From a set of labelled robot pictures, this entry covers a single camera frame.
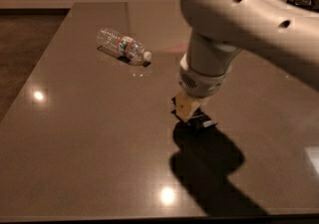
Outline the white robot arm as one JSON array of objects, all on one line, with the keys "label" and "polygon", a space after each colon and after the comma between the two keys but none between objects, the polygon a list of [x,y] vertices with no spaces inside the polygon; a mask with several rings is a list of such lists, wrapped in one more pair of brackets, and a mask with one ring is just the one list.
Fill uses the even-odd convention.
[{"label": "white robot arm", "polygon": [[175,115],[187,122],[214,95],[242,50],[319,87],[319,14],[281,0],[179,0],[191,27]]}]

